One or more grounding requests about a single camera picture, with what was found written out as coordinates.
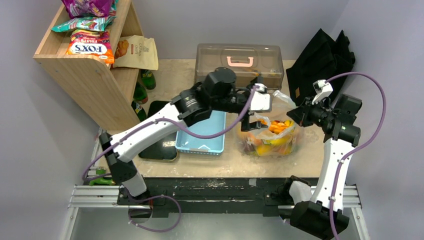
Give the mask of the black fabric tote bag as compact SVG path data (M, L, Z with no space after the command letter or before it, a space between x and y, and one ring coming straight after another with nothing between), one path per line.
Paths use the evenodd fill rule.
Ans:
M351 72L356 63L355 53L349 49L350 40L341 30L332 39L322 29L306 45L292 67L286 70L289 94L296 106L316 91L313 83Z

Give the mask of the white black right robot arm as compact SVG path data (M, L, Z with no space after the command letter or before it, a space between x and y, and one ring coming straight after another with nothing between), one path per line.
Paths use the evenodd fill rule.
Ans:
M284 202L294 203L290 225L321 240L335 238L349 224L343 214L344 184L352 151L361 137L361 129L354 125L361 107L360 99L346 94L331 106L331 99L319 93L287 113L299 126L316 125L324 133L324 158L316 187L292 175L279 191Z

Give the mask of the clear plastic grocery bag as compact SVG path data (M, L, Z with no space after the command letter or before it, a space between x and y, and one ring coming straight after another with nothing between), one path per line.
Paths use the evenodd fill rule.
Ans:
M292 99L276 90L272 94L272 111L255 113L253 121L259 121L264 127L236 132L238 150L243 154L257 157L287 156L300 146L303 130L287 112L296 108Z

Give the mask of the orange twisted bread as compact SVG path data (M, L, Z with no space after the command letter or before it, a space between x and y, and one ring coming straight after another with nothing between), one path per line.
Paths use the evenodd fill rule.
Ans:
M264 119L261 119L260 121L266 124L266 121ZM279 135L284 130L294 126L294 122L291 120L285 120L285 121L273 120L270 124L267 124L267 125L268 125L268 128L266 128L265 130L262 130L260 134L263 134L265 136L274 136L274 135Z

